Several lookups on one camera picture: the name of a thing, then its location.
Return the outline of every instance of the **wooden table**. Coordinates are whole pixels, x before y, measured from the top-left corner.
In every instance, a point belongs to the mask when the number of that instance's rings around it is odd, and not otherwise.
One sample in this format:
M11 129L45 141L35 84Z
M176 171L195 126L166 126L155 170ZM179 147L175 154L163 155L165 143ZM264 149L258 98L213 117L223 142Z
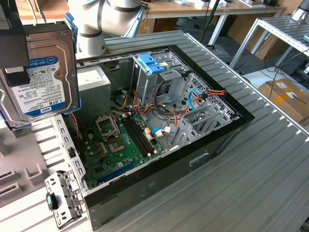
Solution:
M147 28L143 31L146 33L153 32L155 19L157 18L175 18L175 17L189 17L189 16L205 16L206 7L202 9L195 8L193 3L190 3L188 6L180 6L174 1L162 2L162 1L153 1L148 3L149 12L148 12L148 21L145 20L141 27L146 26ZM215 30L212 34L209 44L215 44L219 33L222 29L222 26L229 15L245 15L245 14L266 14L274 13L274 16L279 16L286 7L272 7L267 6L266 8L250 8L238 0L233 0L233 2L228 3L226 7L218 8L215 12L215 15L219 15L220 18L215 27ZM66 0L57 0L55 3L54 0L47 1L42 7L41 10L44 12L45 17L50 21L63 20L64 13L69 11ZM32 20L32 15L29 10L19 9L19 14L22 20Z

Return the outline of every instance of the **metal slotted table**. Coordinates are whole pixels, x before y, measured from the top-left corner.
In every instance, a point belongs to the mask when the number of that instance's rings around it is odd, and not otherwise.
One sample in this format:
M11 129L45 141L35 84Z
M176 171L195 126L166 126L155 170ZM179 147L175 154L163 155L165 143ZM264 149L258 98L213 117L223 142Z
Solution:
M282 55L280 60L277 62L277 66L281 64L284 58L289 54L292 48L297 49L300 52L304 52L305 55L309 56L309 43L306 42L303 38L304 35L309 34L309 21L307 24L300 24L295 22L290 17L270 17L270 18L257 18L250 31L248 32L246 38L241 44L239 50L234 56L230 67L233 69L237 62L239 61L241 55L246 49L250 39L254 36L257 28L260 26L265 29L264 33L256 43L255 47L252 50L252 54L255 54L256 51L260 48L261 44L267 37L269 33L278 37L279 39L285 41L290 47Z
M107 40L114 54L167 44L178 45L255 120L223 154L98 231L297 231L309 215L309 134L189 34ZM67 170L50 120L32 130L49 172ZM45 193L42 188L0 208L0 231L58 231ZM64 231L91 231L90 222L84 214Z

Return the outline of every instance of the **hard drive label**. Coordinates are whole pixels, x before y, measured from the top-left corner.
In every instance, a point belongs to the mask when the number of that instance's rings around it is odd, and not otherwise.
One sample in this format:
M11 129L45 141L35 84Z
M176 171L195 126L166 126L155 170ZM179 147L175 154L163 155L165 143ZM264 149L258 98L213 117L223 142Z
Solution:
M63 107L63 84L55 78L58 69L59 60L56 56L29 60L26 70L30 84L12 88L24 114L38 116Z

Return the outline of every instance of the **workbench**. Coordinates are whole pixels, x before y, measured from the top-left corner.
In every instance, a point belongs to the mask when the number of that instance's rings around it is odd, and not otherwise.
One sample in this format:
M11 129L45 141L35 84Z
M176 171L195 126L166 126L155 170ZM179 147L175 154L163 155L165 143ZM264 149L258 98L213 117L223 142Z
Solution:
M115 218L99 231L295 232L309 215L309 134L190 34L111 38L119 54L176 44L255 120L218 157ZM32 125L49 173L67 170L49 119ZM42 188L0 208L0 231L56 232ZM86 215L64 231L90 232Z
M243 54L250 39L253 37L258 27L262 27L263 29L265 29L265 31L263 32L262 36L253 48L252 54L255 54L256 51L260 48L261 44L266 39L266 37L269 34L272 34L290 45L290 47L276 63L277 66L279 66L283 62L283 60L290 53L292 48L295 48L298 51L303 52L306 56L309 56L309 43L304 40L304 36L309 35L309 20L307 20L306 24L301 24L294 21L289 16L257 18L252 25L250 31L248 32L246 38L244 39L243 43L239 47L237 53L235 54L230 64L231 68L234 68L238 63L241 55Z
M142 30L142 32L151 33L154 30L155 19L157 18L175 18L175 17L189 17L189 16L205 16L207 7L202 9L197 9L194 3L189 3L188 6L180 6L176 4L173 0L169 2L163 1L152 1L148 3L149 12L148 20L142 25L146 26L147 29ZM273 7L266 6L266 8L250 8L245 4L239 2L238 0L233 0L233 2L228 3L226 7L217 8L214 15L218 15L219 20L216 24L215 30L212 34L209 44L215 44L219 33L229 15L248 15L248 14L267 14L274 13L274 16L279 16L286 7ZM44 12L45 17L49 21L59 21L64 20L64 13L69 12L68 3L66 0L48 0L42 7L41 10ZM32 14L28 9L19 9L20 17L23 21L27 20L27 23L31 23Z

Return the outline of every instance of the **motherboard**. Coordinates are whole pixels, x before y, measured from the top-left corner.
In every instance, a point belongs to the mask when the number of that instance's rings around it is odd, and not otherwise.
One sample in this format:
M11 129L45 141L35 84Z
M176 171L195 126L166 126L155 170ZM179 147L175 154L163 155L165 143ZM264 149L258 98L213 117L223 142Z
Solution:
M92 125L79 126L80 157L89 189L163 154L161 144L150 133L139 114L125 118L104 116Z

